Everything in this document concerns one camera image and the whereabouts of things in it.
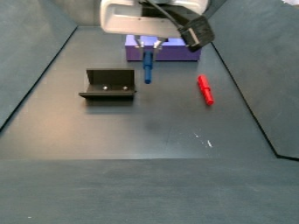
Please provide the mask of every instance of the purple block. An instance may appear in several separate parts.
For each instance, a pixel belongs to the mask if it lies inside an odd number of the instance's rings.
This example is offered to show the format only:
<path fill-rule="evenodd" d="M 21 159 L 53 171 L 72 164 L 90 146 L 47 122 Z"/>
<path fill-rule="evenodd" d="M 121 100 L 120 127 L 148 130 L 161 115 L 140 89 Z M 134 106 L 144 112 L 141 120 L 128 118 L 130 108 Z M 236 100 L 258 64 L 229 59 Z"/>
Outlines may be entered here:
<path fill-rule="evenodd" d="M 156 37 L 141 36 L 144 41 L 144 49 L 152 51 Z M 156 54 L 156 60 L 194 60 L 201 56 L 201 50 L 189 52 L 180 38 L 168 38 L 168 42 L 162 43 L 162 50 Z M 133 35 L 125 36 L 125 59 L 141 60 L 138 49 Z"/>

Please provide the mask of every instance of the gray wall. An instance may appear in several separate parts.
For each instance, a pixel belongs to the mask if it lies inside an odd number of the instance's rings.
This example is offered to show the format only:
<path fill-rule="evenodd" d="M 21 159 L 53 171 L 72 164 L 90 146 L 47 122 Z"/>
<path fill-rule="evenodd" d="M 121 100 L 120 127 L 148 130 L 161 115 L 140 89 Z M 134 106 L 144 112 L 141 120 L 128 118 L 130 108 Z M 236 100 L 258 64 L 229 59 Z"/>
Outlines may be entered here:
<path fill-rule="evenodd" d="M 81 26 L 98 26 L 100 0 L 51 0 Z"/>
<path fill-rule="evenodd" d="M 299 158 L 299 11 L 280 0 L 228 0 L 213 42 L 278 155 Z"/>
<path fill-rule="evenodd" d="M 0 129 L 74 28 L 46 0 L 0 1 Z"/>

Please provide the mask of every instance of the red object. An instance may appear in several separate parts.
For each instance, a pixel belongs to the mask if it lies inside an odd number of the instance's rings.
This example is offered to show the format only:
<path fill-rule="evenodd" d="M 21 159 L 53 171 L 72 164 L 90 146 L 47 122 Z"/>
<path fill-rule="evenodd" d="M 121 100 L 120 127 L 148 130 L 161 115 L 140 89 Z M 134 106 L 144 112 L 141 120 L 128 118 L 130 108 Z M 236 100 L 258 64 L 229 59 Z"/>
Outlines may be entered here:
<path fill-rule="evenodd" d="M 198 82 L 198 86 L 200 86 L 200 91 L 204 95 L 205 102 L 208 105 L 210 105 L 213 103 L 213 99 L 212 99 L 212 95 L 210 95 L 210 86 L 209 86 L 208 79 L 204 74 L 201 74 L 198 76 L 197 82 Z"/>

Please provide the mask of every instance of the black cable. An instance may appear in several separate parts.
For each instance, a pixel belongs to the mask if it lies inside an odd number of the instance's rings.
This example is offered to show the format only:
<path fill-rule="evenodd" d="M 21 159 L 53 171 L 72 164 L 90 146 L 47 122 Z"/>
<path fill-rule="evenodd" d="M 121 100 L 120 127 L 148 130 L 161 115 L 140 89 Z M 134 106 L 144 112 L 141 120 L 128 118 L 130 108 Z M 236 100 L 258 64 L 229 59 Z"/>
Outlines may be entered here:
<path fill-rule="evenodd" d="M 182 28 L 182 26 L 180 24 L 177 24 L 176 20 L 168 14 L 168 12 L 152 0 L 145 0 L 145 1 L 166 16 L 166 18 L 172 21 L 172 23 L 177 29 Z"/>

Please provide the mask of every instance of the black metal stand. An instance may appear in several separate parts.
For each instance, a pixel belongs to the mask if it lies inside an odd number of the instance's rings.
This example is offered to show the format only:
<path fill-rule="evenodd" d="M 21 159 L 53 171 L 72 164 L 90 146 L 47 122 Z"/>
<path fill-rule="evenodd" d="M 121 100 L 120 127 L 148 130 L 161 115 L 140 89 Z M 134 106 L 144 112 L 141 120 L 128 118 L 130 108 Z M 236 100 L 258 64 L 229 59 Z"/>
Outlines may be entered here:
<path fill-rule="evenodd" d="M 86 99 L 133 98 L 136 92 L 134 70 L 88 69 L 88 90 L 78 95 Z"/>

